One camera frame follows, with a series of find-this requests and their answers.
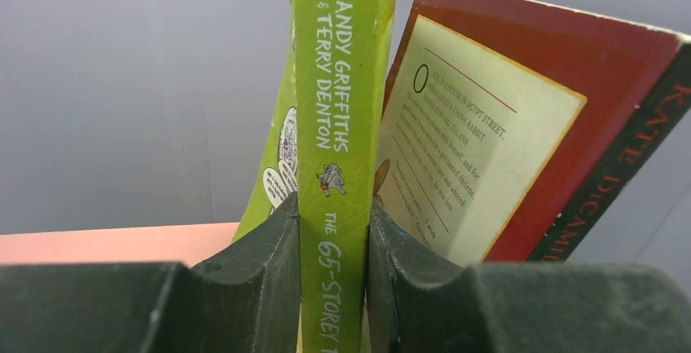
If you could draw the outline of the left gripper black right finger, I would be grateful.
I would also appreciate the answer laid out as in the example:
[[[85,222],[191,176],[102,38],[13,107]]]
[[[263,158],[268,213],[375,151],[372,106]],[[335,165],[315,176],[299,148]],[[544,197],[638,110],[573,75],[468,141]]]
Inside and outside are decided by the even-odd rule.
[[[372,203],[374,352],[687,352],[690,301],[656,268],[617,263],[458,266]]]

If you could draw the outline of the blue pink yellow bookshelf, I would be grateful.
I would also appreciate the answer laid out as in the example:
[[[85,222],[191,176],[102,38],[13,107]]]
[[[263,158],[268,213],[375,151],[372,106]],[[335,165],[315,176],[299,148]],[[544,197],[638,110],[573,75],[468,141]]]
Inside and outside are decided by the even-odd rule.
[[[225,249],[238,223],[126,227],[1,236],[1,264],[170,262],[188,266]]]

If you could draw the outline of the lime green treehouse book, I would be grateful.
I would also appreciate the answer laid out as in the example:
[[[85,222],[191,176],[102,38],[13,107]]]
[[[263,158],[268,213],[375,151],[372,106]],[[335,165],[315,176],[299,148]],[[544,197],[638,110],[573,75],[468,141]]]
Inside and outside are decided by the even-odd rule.
[[[291,48],[243,238],[297,207],[291,352],[363,350],[368,224],[396,0],[289,0]]]

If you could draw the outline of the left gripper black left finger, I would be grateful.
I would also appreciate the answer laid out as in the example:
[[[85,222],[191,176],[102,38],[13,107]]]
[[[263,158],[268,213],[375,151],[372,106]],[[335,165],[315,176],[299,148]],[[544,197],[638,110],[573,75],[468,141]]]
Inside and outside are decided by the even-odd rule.
[[[188,267],[180,262],[1,268],[4,352],[294,352],[298,198]]]

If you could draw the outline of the red hardcover book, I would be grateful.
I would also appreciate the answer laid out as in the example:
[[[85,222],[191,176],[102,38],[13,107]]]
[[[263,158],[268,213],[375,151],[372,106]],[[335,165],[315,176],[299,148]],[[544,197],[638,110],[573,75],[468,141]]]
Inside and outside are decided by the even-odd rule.
[[[538,0],[413,0],[373,195],[448,260],[563,261],[690,108],[690,36]]]

